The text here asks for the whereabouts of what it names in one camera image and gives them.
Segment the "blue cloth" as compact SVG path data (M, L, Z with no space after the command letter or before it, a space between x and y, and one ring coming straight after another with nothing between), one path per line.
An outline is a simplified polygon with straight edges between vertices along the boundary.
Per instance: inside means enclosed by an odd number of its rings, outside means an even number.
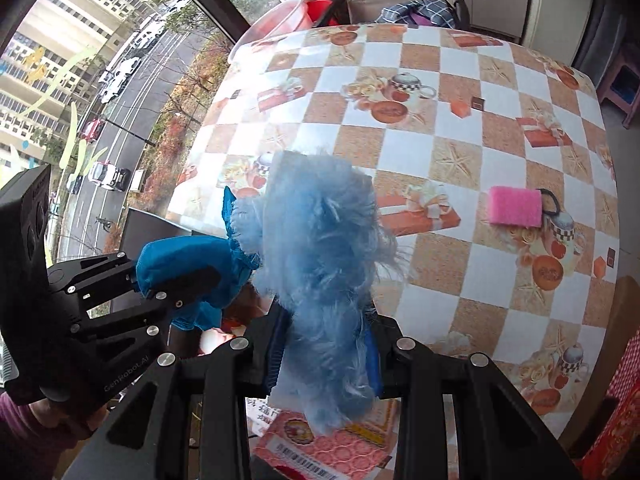
M226 188L221 211L225 238L169 237L149 242L140 252L137 289L146 298L166 292L168 297L181 301L182 306L171 315L171 325L179 330L220 327L222 311L258 269L258 255L243 252L233 233L231 214L235 202L235 195Z

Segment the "red patterned box with barcode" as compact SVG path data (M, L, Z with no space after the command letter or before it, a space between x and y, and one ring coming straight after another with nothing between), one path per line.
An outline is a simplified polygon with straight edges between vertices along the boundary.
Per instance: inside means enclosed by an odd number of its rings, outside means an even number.
M399 412L397 400L378 401L360 422L322 436L303 414L248 399L250 452L285 479L391 479Z

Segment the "checkered patterned tablecloth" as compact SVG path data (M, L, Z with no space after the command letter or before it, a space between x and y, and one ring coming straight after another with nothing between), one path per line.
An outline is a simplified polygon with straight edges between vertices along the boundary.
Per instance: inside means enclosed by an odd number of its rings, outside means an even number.
M242 47L167 218L222 234L222 192L265 191L280 150L372 178L400 273L374 301L439 353L488 354L561 432L602 348L620 247L613 161L582 73L469 32L346 25ZM542 194L540 228L497 226L493 186Z

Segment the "wooden chair back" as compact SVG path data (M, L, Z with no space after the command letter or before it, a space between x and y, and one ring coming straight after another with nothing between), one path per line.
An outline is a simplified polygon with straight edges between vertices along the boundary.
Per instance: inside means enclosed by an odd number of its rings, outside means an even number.
M628 341L639 328L639 311L638 283L631 276L619 278L596 365L582 400L559 437L560 445L574 460L582 458L588 452L617 408L618 401L606 392Z

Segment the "red white checkered cloth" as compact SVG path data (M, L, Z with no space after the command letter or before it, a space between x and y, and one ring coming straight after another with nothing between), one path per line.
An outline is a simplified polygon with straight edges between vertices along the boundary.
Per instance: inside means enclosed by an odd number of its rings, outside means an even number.
M640 330L637 330L637 333L629 339L626 345L623 357L618 363L608 390L606 390L606 396L618 402L624 402L639 380L639 370Z

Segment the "plaid cloth on chair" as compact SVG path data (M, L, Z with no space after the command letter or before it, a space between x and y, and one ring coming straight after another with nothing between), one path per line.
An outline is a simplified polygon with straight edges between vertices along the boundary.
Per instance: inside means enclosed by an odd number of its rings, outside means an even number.
M386 6L375 23L454 29L458 24L458 14L447 0L410 0Z

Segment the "red plastic basin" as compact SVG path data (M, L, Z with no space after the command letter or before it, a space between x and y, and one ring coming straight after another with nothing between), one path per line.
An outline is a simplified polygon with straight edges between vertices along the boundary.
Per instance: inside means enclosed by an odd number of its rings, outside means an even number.
M314 27L334 0L284 0L250 25L236 42L241 44L307 30Z

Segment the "pink plastic stool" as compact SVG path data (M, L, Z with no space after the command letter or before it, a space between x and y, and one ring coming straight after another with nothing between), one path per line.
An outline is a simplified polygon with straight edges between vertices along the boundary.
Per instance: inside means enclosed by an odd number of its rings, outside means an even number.
M608 100L625 113L625 129L639 110L639 76L639 48L623 44L597 88L600 104Z

